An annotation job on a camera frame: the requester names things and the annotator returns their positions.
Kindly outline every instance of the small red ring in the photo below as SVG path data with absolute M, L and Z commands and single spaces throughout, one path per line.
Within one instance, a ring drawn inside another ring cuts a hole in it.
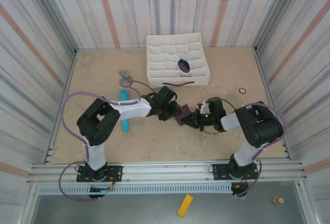
M 239 92 L 240 94 L 246 94 L 246 89 L 245 89 L 245 88 L 240 88 L 240 89 L 238 90 L 238 92 Z

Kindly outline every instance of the purple object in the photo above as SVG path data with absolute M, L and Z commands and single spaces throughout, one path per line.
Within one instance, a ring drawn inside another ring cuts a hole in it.
M 184 73 L 188 73 L 190 71 L 189 63 L 186 60 L 180 59 L 177 63 L 179 69 Z
M 189 107 L 187 104 L 185 104 L 184 106 L 180 106 L 179 108 L 181 110 L 181 114 L 179 114 L 178 116 L 175 117 L 177 123 L 182 126 L 184 123 L 182 123 L 181 119 L 190 115 L 192 112 L 189 110 Z

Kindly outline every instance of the black mounting bracket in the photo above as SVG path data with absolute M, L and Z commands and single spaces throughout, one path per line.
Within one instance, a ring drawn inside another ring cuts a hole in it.
M 249 184 L 247 183 L 232 183 L 232 195 L 238 195 L 240 193 L 243 193 L 244 191 L 246 191 L 249 188 Z
M 214 180 L 233 180 L 243 179 L 247 175 L 247 179 L 256 179 L 258 176 L 258 169 L 255 163 L 252 163 L 244 167 L 244 170 L 240 172 L 240 175 L 233 176 L 232 170 L 229 164 L 212 164 Z
M 99 170 L 92 170 L 86 163 L 77 169 L 77 182 L 120 182 L 122 181 L 123 166 L 104 165 Z

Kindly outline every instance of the storage box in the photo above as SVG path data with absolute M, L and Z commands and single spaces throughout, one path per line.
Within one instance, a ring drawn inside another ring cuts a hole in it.
M 149 35 L 146 37 L 147 77 L 152 88 L 164 85 L 206 86 L 210 69 L 199 32 L 182 35 Z M 190 72 L 179 69 L 178 61 L 189 63 Z

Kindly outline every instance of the yellow block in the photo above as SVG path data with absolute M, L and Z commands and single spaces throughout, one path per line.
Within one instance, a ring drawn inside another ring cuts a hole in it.
M 180 216 L 182 218 L 185 216 L 185 214 L 186 214 L 186 212 L 187 212 L 187 210 L 188 210 L 188 208 L 189 208 L 189 206 L 190 206 L 193 198 L 194 197 L 191 196 L 191 195 L 189 195 L 189 194 L 187 194 L 185 196 L 183 202 L 181 203 L 181 206 L 180 206 L 179 210 L 177 211 L 178 216 Z

